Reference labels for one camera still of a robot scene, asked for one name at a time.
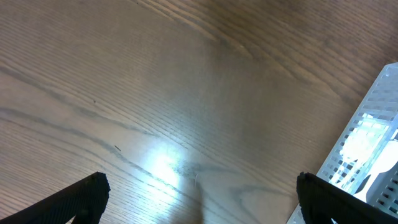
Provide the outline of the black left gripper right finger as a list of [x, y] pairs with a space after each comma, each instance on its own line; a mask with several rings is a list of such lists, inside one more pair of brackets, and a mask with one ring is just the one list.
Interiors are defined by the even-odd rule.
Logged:
[[311, 173], [297, 176], [296, 191], [306, 224], [397, 224], [397, 218]]

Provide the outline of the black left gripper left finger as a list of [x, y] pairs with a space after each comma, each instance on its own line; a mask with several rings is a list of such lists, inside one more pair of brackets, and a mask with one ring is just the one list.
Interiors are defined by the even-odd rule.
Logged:
[[57, 193], [1, 220], [1, 224], [99, 223], [110, 187], [106, 174], [95, 172]]

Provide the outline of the clear plastic mesh basket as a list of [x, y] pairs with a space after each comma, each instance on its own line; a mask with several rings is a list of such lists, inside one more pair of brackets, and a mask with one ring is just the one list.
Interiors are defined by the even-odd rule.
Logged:
[[[315, 176], [397, 218], [397, 64], [386, 65]], [[298, 204], [289, 223], [305, 223]]]

